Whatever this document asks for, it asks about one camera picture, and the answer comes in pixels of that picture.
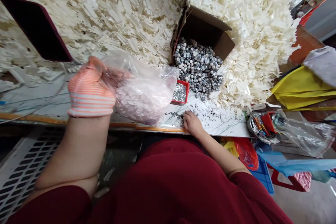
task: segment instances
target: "small red container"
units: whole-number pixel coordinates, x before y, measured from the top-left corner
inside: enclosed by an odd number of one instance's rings
[[[274,113],[275,113],[275,111],[268,111],[266,115],[263,115],[261,117],[261,119],[264,122],[265,127],[268,131],[272,131],[274,133],[277,133],[274,129],[272,119],[271,119],[271,115],[274,114]]]
[[[184,101],[176,101],[176,100],[172,100],[172,102],[178,102],[178,103],[187,103],[188,101],[188,94],[189,94],[189,82],[184,82],[184,81],[181,81],[181,80],[177,80],[177,83],[181,83],[182,85],[185,86],[185,102]]]

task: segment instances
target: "work glove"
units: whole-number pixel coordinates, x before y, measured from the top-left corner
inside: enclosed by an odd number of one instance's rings
[[[100,117],[112,114],[116,99],[100,79],[103,70],[103,63],[98,58],[90,56],[89,62],[70,80],[68,85],[70,116]]]

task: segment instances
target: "red shirt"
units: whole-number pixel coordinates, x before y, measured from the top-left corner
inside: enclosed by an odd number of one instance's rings
[[[292,223],[252,175],[230,180],[194,143],[151,145],[91,210],[88,194],[64,186],[33,199],[8,223]]]

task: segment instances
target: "white tabletop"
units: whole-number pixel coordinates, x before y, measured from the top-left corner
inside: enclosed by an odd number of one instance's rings
[[[43,83],[31,88],[22,86],[7,91],[0,96],[0,100],[6,102],[4,105],[0,105],[0,112],[17,115],[28,114],[45,103],[49,97],[53,96],[61,87],[63,81],[64,77],[61,76],[53,83]],[[65,87],[49,104],[34,112],[34,115],[67,120],[67,110],[69,107],[70,97],[68,89]],[[237,118],[234,111],[216,108],[208,101],[202,102],[199,98],[196,99],[194,93],[189,93],[187,104],[169,104],[165,110],[163,119],[157,127],[180,129],[183,125],[181,115],[185,110],[191,110],[196,113],[204,129],[211,135],[250,137],[244,115]],[[111,122],[135,124],[143,130],[146,130],[143,127],[148,127],[147,125],[131,121],[118,113],[114,113],[111,116]]]

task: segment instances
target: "red plastic bag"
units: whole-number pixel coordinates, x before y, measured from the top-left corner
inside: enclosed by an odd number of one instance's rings
[[[249,170],[258,170],[259,161],[256,150],[251,144],[250,138],[232,138],[237,152],[239,153],[239,160]]]

